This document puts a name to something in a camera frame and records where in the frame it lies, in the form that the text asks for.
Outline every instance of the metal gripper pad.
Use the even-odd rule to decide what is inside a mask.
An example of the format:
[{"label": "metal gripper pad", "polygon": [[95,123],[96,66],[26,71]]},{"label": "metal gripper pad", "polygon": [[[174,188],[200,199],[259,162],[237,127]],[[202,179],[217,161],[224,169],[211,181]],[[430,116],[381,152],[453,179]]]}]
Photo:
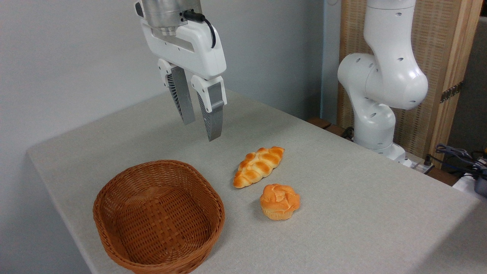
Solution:
[{"label": "metal gripper pad", "polygon": [[193,105],[189,95],[189,89],[186,81],[186,74],[184,69],[174,67],[171,69],[171,74],[166,76],[169,91],[171,92],[174,104],[178,109],[181,119],[185,125],[195,120]]},{"label": "metal gripper pad", "polygon": [[208,140],[212,141],[222,134],[223,128],[223,101],[221,96],[221,86],[218,83],[213,88],[209,87],[208,92],[210,93],[211,97],[218,97],[216,98],[215,102],[212,103],[213,111],[208,113],[205,108],[205,104],[203,103],[203,99],[201,95],[198,93],[198,100],[200,102],[201,113],[203,114],[203,120],[205,121],[206,133],[208,134]]}]

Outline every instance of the bread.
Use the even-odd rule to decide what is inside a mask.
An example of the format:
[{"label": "bread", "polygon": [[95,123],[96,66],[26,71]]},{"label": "bread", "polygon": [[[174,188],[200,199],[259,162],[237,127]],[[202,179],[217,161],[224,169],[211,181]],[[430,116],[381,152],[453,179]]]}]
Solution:
[{"label": "bread", "polygon": [[233,178],[233,186],[246,187],[269,176],[281,162],[283,153],[284,149],[281,147],[261,147],[257,152],[247,154]]},{"label": "bread", "polygon": [[294,210],[300,207],[300,196],[290,186],[266,185],[261,196],[262,213],[269,219],[289,219]]}]

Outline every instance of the woven basket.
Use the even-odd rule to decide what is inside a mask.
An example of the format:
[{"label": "woven basket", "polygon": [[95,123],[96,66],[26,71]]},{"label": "woven basket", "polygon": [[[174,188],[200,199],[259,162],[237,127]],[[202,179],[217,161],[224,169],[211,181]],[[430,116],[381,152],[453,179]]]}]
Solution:
[{"label": "woven basket", "polygon": [[96,197],[93,216],[108,256],[137,274],[193,271],[225,221],[222,200],[208,181],[175,160],[115,176]]}]

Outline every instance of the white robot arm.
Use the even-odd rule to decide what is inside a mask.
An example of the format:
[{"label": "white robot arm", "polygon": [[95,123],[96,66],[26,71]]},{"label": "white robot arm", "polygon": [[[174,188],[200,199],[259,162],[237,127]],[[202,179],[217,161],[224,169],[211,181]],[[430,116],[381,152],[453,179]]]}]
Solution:
[{"label": "white robot arm", "polygon": [[389,106],[412,109],[428,91],[411,47],[414,5],[415,0],[368,0],[364,38],[374,55],[350,54],[338,68],[354,109],[354,142],[406,165],[404,149],[393,143]]},{"label": "white robot arm", "polygon": [[193,74],[191,86],[198,93],[208,139],[219,137],[227,104],[221,77],[226,62],[218,32],[201,14],[200,1],[140,0],[135,10],[150,50],[160,58],[157,66],[164,86],[169,88],[184,124],[195,120],[188,71]]}]

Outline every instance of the table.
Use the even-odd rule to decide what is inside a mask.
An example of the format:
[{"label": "table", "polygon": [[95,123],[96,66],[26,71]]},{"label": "table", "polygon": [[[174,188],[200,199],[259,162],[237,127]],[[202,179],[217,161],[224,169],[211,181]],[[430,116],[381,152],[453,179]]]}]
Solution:
[{"label": "table", "polygon": [[[284,112],[227,97],[223,133],[212,142],[197,101],[196,122],[185,126],[165,93],[29,149],[93,273],[131,273],[100,242],[97,193],[124,169],[157,159],[194,166],[225,206],[223,232],[195,274],[487,273],[486,204]],[[244,156],[271,146],[286,149],[280,166],[235,189]],[[261,213],[272,183],[301,196],[289,220]]]}]

